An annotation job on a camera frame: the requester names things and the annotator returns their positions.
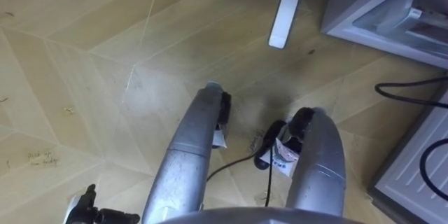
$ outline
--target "black wire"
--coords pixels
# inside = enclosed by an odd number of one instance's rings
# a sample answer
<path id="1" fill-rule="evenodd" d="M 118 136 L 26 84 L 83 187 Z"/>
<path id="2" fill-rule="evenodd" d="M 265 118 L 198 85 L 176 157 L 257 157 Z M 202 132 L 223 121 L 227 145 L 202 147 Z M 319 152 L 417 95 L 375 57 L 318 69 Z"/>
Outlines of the black wire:
<path id="1" fill-rule="evenodd" d="M 420 105 L 425 105 L 425 106 L 434 106 L 434 107 L 438 107 L 438 108 L 448 109 L 448 104 L 443 104 L 438 101 L 426 101 L 426 100 L 422 100 L 422 99 L 403 97 L 403 96 L 391 94 L 391 93 L 388 93 L 388 92 L 382 90 L 382 88 L 408 88 L 408 87 L 415 87 L 415 86 L 427 85 L 427 84 L 432 84 L 432 83 L 439 83 L 442 81 L 448 81 L 448 76 L 441 77 L 441 78 L 434 78 L 434 79 L 430 79 L 430 80 L 416 81 L 416 82 L 412 82 L 412 83 L 378 83 L 375 85 L 375 91 L 377 91 L 380 95 L 382 95 L 384 97 L 402 101 L 402 102 L 409 102 L 412 104 L 420 104 Z"/>
<path id="2" fill-rule="evenodd" d="M 270 200 L 270 196 L 271 196 L 271 183 L 272 183 L 272 146 L 270 148 L 270 157 L 269 157 L 269 178 L 267 180 L 267 196 L 266 196 L 266 200 L 265 200 L 265 207 L 269 206 L 269 200 Z M 250 160 L 251 158 L 255 157 L 258 153 L 258 150 L 256 152 L 254 152 L 253 154 L 251 154 L 250 156 L 244 157 L 242 159 L 239 160 L 235 160 L 229 164 L 223 165 L 222 167 L 218 168 L 216 171 L 212 172 L 208 177 L 207 177 L 207 182 L 213 178 L 213 176 L 215 176 L 218 172 L 227 169 L 228 167 L 231 167 L 232 165 L 236 165 L 240 162 L 246 161 L 246 160 Z"/>
<path id="3" fill-rule="evenodd" d="M 425 181 L 426 185 L 439 197 L 442 199 L 448 201 L 448 195 L 442 192 L 437 186 L 433 184 L 433 182 L 429 179 L 428 173 L 426 172 L 426 161 L 428 160 L 428 156 L 438 147 L 448 144 L 448 139 L 442 139 L 439 141 L 436 141 L 435 143 L 431 144 L 427 149 L 421 154 L 420 158 L 420 173 L 423 181 Z"/>
<path id="4" fill-rule="evenodd" d="M 269 177 L 267 179 L 267 195 L 265 200 L 265 207 L 269 206 L 269 200 L 271 199 L 271 182 L 272 182 L 272 153 L 274 152 L 273 147 L 270 148 L 269 155 Z"/>
<path id="5" fill-rule="evenodd" d="M 403 97 L 403 96 L 391 94 L 391 93 L 388 93 L 388 92 L 382 90 L 382 88 L 408 88 L 408 87 L 415 87 L 415 86 L 427 85 L 427 84 L 432 84 L 432 83 L 439 83 L 439 82 L 443 82 L 443 81 L 448 81 L 448 76 L 441 77 L 441 78 L 434 78 L 434 79 L 430 79 L 430 80 L 416 81 L 416 82 L 412 82 L 412 83 L 378 83 L 375 85 L 375 91 L 377 91 L 380 95 L 382 95 L 384 97 L 402 101 L 402 102 L 409 102 L 412 104 L 420 104 L 420 105 L 425 105 L 425 106 L 434 106 L 434 107 L 438 107 L 438 108 L 448 109 L 448 104 L 444 104 L 444 103 L 441 103 L 438 101 L 427 101 L 427 100 L 422 100 L 422 99 Z M 448 144 L 448 139 L 442 139 L 442 140 L 436 141 L 435 143 L 432 143 L 429 147 L 427 147 L 423 151 L 423 153 L 421 154 L 421 157 L 420 157 L 419 170 L 420 170 L 420 175 L 421 175 L 423 181 L 425 182 L 425 184 L 437 196 L 448 201 L 448 195 L 446 193 L 442 192 L 439 188 L 437 188 L 434 185 L 434 183 L 430 180 L 430 178 L 428 176 L 428 172 L 426 171 L 426 162 L 428 161 L 429 155 L 436 148 L 439 148 L 444 144 Z"/>
<path id="6" fill-rule="evenodd" d="M 217 169 L 216 171 L 212 172 L 212 173 L 207 177 L 207 182 L 208 182 L 211 178 L 213 178 L 213 176 L 215 176 L 218 172 L 220 172 L 220 171 L 222 171 L 222 170 L 224 170 L 224 169 L 226 169 L 226 168 L 228 168 L 228 167 L 231 167 L 232 165 L 236 165 L 236 164 L 238 164 L 239 162 L 243 162 L 243 161 L 246 161 L 246 160 L 250 160 L 251 158 L 255 157 L 255 155 L 257 155 L 257 151 L 256 151 L 254 154 L 251 154 L 251 155 L 248 156 L 248 157 L 244 157 L 244 158 L 242 158 L 242 159 L 240 159 L 240 160 L 236 160 L 236 161 L 233 161 L 233 162 L 231 162 L 231 163 L 229 163 L 229 164 L 223 165 L 221 168 L 219 168 L 219 169 Z"/>

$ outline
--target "white stand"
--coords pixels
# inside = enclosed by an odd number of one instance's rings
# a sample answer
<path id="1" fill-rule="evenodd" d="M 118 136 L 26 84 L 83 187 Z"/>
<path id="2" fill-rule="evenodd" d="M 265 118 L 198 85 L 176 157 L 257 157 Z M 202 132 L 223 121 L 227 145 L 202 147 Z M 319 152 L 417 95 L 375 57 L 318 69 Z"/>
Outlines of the white stand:
<path id="1" fill-rule="evenodd" d="M 285 47 L 298 3 L 299 0 L 280 0 L 274 26 L 269 37 L 270 46 L 280 49 Z"/>

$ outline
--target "parquet floor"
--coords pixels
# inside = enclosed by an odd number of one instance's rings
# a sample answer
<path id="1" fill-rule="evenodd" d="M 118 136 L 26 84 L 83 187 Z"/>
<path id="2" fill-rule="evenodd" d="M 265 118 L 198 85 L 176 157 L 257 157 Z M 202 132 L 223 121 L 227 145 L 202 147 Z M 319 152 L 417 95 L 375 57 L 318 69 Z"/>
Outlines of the parquet floor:
<path id="1" fill-rule="evenodd" d="M 213 152 L 211 170 L 247 155 L 273 120 L 321 106 L 344 141 L 345 216 L 390 223 L 364 187 L 421 107 L 372 87 L 443 71 L 320 34 L 326 0 L 301 0 L 288 45 L 270 48 L 278 2 L 0 0 L 0 223 L 61 223 L 90 183 L 99 207 L 141 213 L 209 80 L 233 95 L 229 148 Z M 239 164 L 210 181 L 205 207 L 261 205 L 266 183 L 252 162 Z M 290 181 L 276 173 L 273 183 L 282 206 Z"/>

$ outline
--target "white appliance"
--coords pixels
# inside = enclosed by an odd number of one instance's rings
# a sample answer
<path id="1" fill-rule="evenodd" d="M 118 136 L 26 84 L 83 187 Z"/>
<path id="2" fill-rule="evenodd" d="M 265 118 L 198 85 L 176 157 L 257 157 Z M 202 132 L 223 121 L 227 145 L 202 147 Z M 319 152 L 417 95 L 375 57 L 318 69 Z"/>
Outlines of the white appliance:
<path id="1" fill-rule="evenodd" d="M 443 93 L 440 102 L 448 103 L 448 90 Z M 419 171 L 427 147 L 447 137 L 448 109 L 426 111 L 374 179 L 369 189 L 373 204 L 397 223 L 447 224 L 448 202 L 424 183 Z M 426 168 L 434 185 L 448 192 L 448 145 L 428 156 Z"/>
<path id="2" fill-rule="evenodd" d="M 448 69 L 448 0 L 329 0 L 322 32 Z"/>

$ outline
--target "herringbone wood pattern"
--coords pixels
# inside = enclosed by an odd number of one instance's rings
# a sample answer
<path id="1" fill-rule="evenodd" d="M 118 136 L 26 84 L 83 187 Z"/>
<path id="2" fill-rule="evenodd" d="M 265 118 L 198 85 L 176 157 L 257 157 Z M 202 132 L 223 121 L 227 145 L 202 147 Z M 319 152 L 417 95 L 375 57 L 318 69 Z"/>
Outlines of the herringbone wood pattern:
<path id="1" fill-rule="evenodd" d="M 141 213 L 167 143 L 198 88 L 233 95 L 227 150 L 248 155 L 278 118 L 321 106 L 344 141 L 345 215 L 390 223 L 365 185 L 421 110 L 379 81 L 435 67 L 319 33 L 326 0 L 301 0 L 284 50 L 267 37 L 279 0 L 0 0 L 0 223 L 61 223 L 71 196 Z M 430 97 L 436 87 L 403 90 Z M 245 162 L 209 182 L 205 207 L 263 203 L 267 173 Z M 289 178 L 276 173 L 273 206 Z"/>

